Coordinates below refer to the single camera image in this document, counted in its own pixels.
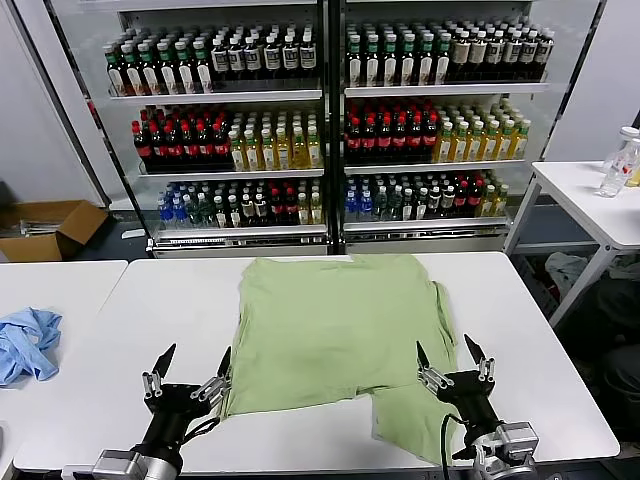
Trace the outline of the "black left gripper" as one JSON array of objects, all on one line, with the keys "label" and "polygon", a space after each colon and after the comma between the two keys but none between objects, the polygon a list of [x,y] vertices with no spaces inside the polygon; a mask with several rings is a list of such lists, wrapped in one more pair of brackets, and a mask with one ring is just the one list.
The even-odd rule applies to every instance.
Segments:
[{"label": "black left gripper", "polygon": [[152,418],[143,437],[143,450],[178,452],[179,449],[196,438],[213,430],[219,417],[211,417],[209,401],[223,395],[230,385],[230,364],[232,347],[229,346],[219,364],[217,373],[198,388],[188,384],[165,384],[166,376],[175,353],[172,344],[156,360],[151,371],[142,373],[144,397]]}]

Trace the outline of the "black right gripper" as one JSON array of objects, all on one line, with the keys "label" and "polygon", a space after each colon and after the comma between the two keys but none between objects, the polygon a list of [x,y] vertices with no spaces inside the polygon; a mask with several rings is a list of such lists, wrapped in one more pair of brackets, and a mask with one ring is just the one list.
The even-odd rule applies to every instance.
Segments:
[{"label": "black right gripper", "polygon": [[419,341],[416,342],[417,378],[437,398],[453,405],[466,425],[467,435],[492,433],[500,425],[489,395],[495,384],[495,359],[485,355],[481,346],[464,334],[476,369],[444,375],[431,365]]}]

